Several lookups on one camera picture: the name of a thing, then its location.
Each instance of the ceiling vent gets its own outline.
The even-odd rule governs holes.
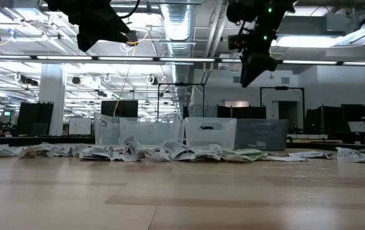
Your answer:
[[[290,78],[289,77],[282,77],[282,84],[290,84]]]

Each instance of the white column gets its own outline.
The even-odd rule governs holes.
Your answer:
[[[59,64],[43,64],[39,102],[53,102],[49,135],[63,134],[65,113],[66,73]]]

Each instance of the black partition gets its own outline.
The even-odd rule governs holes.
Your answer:
[[[49,134],[53,114],[53,103],[25,103],[20,104],[14,135],[31,135],[35,123],[47,124],[45,134]]]
[[[114,117],[114,110],[117,106],[115,117],[117,118],[138,118],[138,100],[104,100],[101,102],[101,114]]]

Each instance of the black stand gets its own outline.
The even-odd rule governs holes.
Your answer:
[[[202,117],[205,117],[205,84],[193,84],[193,83],[184,83],[184,82],[176,82],[176,83],[158,83],[158,100],[157,100],[157,118],[159,118],[159,98],[160,98],[160,87],[161,86],[202,86]]]

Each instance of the metal frame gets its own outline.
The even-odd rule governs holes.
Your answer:
[[[205,117],[205,84],[195,84],[195,83],[158,83],[158,92],[157,92],[157,118],[159,118],[159,95],[160,95],[160,87],[161,86],[202,86],[202,117]]]
[[[287,91],[289,89],[299,89],[302,92],[302,106],[303,106],[303,128],[306,127],[306,102],[304,99],[304,88],[301,87],[287,87],[287,86],[276,86],[276,87],[261,87],[259,89],[260,91],[260,109],[263,108],[263,95],[262,95],[262,91],[263,89],[274,89],[274,90],[281,90],[281,91]]]

